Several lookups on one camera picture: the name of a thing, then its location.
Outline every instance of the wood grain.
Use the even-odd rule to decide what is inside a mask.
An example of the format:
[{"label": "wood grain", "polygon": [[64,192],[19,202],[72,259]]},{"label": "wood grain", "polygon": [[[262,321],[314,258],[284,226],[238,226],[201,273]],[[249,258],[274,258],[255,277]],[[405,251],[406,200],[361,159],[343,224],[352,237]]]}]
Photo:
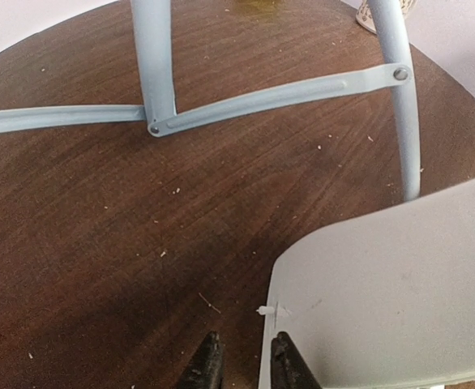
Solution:
[{"label": "wood grain", "polygon": [[[475,100],[413,55],[428,194],[475,177]],[[177,0],[173,56],[180,111],[381,62],[337,0]],[[141,103],[128,2],[0,54],[0,109],[95,103]],[[0,135],[0,388],[171,387],[212,329],[227,385],[256,386],[276,258],[400,187],[388,91],[164,139],[143,123]]]}]

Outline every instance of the chair leg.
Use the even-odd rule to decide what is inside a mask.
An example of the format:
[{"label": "chair leg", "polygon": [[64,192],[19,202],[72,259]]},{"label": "chair leg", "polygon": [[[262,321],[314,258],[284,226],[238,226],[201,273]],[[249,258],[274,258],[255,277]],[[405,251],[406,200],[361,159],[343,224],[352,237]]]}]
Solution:
[{"label": "chair leg", "polygon": [[171,1],[131,0],[143,103],[153,123],[176,115],[171,50]]},{"label": "chair leg", "polygon": [[[386,63],[403,62],[413,72],[409,37],[399,0],[369,0],[374,25]],[[413,77],[394,74],[398,77]],[[404,200],[419,196],[421,181],[421,154],[419,143],[419,119],[417,112],[416,83],[414,79],[399,87],[393,87],[392,103],[396,118],[396,131],[400,147],[401,177]]]}]

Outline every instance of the dark object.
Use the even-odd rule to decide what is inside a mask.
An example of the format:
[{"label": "dark object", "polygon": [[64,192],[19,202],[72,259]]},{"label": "dark object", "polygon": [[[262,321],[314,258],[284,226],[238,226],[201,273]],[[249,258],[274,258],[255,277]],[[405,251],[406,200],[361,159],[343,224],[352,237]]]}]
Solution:
[{"label": "dark object", "polygon": [[321,388],[286,332],[272,340],[270,377],[272,389]]},{"label": "dark object", "polygon": [[183,370],[177,389],[221,389],[223,382],[223,345],[211,331]]}]

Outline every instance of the metal frame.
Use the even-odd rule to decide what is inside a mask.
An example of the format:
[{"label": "metal frame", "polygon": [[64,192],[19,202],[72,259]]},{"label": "metal frame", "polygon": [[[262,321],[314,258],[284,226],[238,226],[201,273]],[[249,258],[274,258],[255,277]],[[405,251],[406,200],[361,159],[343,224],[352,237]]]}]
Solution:
[{"label": "metal frame", "polygon": [[170,0],[131,0],[142,105],[84,105],[0,111],[0,133],[33,128],[146,120],[156,137],[308,101],[391,88],[404,200],[419,196],[420,145],[416,84],[399,0],[369,0],[384,65],[326,75],[176,112]]}]

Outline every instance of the bolt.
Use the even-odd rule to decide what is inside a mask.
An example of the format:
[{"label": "bolt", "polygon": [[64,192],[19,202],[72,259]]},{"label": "bolt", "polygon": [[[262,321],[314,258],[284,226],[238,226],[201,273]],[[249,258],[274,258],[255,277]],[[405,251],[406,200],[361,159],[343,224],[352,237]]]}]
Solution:
[{"label": "bolt", "polygon": [[405,81],[409,77],[409,72],[407,71],[407,69],[399,67],[394,71],[392,75],[394,75],[394,78],[398,81]]}]

